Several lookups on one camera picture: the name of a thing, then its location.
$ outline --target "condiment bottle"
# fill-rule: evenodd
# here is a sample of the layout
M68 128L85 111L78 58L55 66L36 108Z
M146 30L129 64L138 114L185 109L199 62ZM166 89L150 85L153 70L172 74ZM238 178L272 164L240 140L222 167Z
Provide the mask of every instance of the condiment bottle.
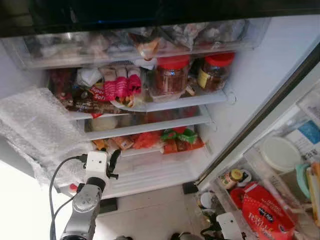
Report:
M238 181L243 177L243 172L237 168L226 172L224 175L220 176L220 180L225 189L231 189L234 187Z
M169 95L184 91L188 82L189 56L157 59L155 86L158 94Z
M203 66L199 69L198 85L206 92L223 89L230 75L234 58L234 52L206 56Z

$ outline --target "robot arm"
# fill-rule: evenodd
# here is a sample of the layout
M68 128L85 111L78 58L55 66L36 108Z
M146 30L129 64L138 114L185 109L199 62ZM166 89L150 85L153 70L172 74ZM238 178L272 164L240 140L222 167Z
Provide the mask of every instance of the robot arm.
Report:
M72 201L72 214L60 240L92 240L96 217L100 211L100 200L109 178L118 179L114 174L120 150L116 150L108 160L108 154L91 151L86 161L86 183Z

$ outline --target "red bag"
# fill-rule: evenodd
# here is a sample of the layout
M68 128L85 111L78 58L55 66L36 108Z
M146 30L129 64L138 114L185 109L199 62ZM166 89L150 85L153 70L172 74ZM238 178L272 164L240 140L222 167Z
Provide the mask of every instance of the red bag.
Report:
M244 188L242 214L260 240L291 240L295 224L264 187L253 182Z

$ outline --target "black cable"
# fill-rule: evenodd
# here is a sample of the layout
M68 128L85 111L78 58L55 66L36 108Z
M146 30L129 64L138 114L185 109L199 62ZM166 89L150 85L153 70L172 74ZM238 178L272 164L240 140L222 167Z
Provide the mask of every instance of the black cable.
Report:
M59 165L58 167L55 169L54 173L53 173L53 176L51 178L51 181L50 181L50 186L49 186L49 203L50 203L50 212L51 212L51 224L52 224L52 239L53 240L56 240L56 225L55 225L55 221L53 221L54 219L54 205L53 205L53 201L52 201L52 188L54 186L54 181L55 181L55 177L59 171L59 169L61 168L61 166L66 163L67 161L71 160L71 159L80 159L81 156L72 156L72 157L68 157L67 159L63 160Z
M70 203L74 198L75 196L74 195L73 197L71 197L68 201L66 201L64 204L62 204L58 209L57 211L55 212L55 214L53 215L52 219L51 219L51 225L50 225L50 240L55 240L56 239L56 229L53 230L53 227L55 225L55 221L56 221L56 217L59 213L59 211L65 206L67 205L68 203Z

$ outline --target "red jar lid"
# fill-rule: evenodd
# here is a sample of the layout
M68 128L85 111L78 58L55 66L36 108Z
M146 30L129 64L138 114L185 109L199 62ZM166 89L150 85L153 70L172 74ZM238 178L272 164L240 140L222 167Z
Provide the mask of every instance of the red jar lid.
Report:
M182 69L189 64L189 55L159 57L158 66L163 69Z
M204 59L208 64L212 66L225 67L233 62L235 55L236 54L234 52L220 53L206 56Z

